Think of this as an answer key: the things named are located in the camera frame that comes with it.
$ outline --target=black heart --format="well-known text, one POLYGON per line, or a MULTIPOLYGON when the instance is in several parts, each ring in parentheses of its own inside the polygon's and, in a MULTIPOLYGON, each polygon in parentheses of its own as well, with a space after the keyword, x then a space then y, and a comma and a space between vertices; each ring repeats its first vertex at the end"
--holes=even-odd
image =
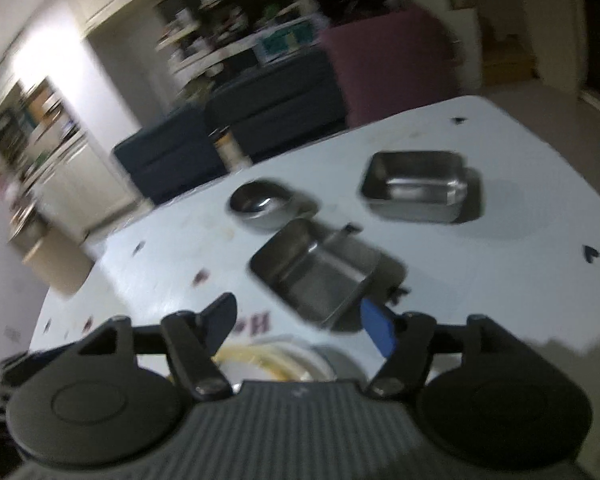
POLYGON ((584 259, 587 261, 588 264, 593 263, 593 258, 600 257, 600 253, 598 252, 598 250, 594 249, 593 247, 590 247, 588 245, 583 245, 582 249, 584 252, 584 259))

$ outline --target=rectangular metal container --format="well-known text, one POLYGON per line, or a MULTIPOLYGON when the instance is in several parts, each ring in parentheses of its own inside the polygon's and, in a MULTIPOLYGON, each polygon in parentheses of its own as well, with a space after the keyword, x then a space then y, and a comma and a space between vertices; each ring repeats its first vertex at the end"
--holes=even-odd
POLYGON ((358 306, 382 253, 346 230, 295 219, 250 261, 250 269, 305 321, 331 328, 358 306))
POLYGON ((360 187, 373 212, 411 222, 453 222, 466 193, 462 156, 453 152, 378 152, 360 187))

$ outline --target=screw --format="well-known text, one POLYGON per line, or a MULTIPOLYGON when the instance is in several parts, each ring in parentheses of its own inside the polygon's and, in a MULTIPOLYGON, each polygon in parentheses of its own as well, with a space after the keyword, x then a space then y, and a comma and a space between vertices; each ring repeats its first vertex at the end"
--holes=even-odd
POLYGON ((373 383, 371 390, 380 397, 393 397, 404 390, 404 383, 395 377, 382 378, 373 383))
POLYGON ((218 378, 204 379, 196 386, 196 391, 200 395, 208 396, 222 392, 227 386, 226 381, 218 378))

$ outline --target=metal container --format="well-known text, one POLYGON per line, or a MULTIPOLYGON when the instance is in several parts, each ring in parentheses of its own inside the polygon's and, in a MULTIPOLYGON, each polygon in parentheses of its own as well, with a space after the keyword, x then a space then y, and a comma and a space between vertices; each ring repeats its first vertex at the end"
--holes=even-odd
POLYGON ((231 195, 228 208, 244 224, 262 231, 277 231, 301 212, 302 201, 272 180, 253 180, 231 195))
POLYGON ((411 222, 455 221, 467 194, 462 156, 453 152, 379 152, 360 187, 374 213, 411 222))
POLYGON ((331 328, 360 304, 381 256, 346 229, 298 218, 253 256, 250 269, 298 316, 331 328))
POLYGON ((49 225, 45 218, 36 211, 36 204, 31 203, 16 211, 11 218, 9 243, 25 256, 45 237, 49 225))

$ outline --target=floor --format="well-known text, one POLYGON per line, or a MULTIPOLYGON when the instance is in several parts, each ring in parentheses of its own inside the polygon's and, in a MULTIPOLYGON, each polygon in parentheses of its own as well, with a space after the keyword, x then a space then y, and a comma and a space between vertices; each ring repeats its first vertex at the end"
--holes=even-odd
POLYGON ((487 87, 482 95, 549 143, 600 195, 600 112, 538 80, 487 87))

